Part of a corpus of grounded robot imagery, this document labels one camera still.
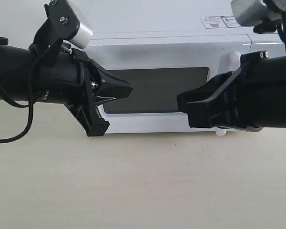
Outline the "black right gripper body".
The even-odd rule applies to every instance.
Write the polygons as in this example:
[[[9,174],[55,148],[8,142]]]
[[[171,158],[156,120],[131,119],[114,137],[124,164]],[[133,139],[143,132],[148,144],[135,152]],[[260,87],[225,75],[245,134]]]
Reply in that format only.
[[[242,55],[239,69],[209,82],[210,127],[286,128],[286,56]]]

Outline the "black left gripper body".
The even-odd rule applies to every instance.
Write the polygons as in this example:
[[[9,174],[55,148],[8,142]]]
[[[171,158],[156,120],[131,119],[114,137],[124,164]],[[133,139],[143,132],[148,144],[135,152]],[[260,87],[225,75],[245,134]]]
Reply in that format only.
[[[39,65],[39,101],[68,104],[85,95],[85,74],[95,92],[102,80],[86,52],[72,48],[72,54],[60,52],[53,66]]]

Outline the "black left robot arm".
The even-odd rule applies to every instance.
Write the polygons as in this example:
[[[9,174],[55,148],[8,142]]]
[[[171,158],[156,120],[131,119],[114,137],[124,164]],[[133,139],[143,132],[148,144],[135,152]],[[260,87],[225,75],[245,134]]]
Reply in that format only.
[[[59,52],[53,64],[33,64],[34,51],[0,46],[0,84],[13,100],[27,101],[28,77],[32,73],[33,100],[63,104],[84,128],[87,136],[103,136],[110,123],[98,107],[129,97],[133,87],[109,74],[96,61],[73,48]]]

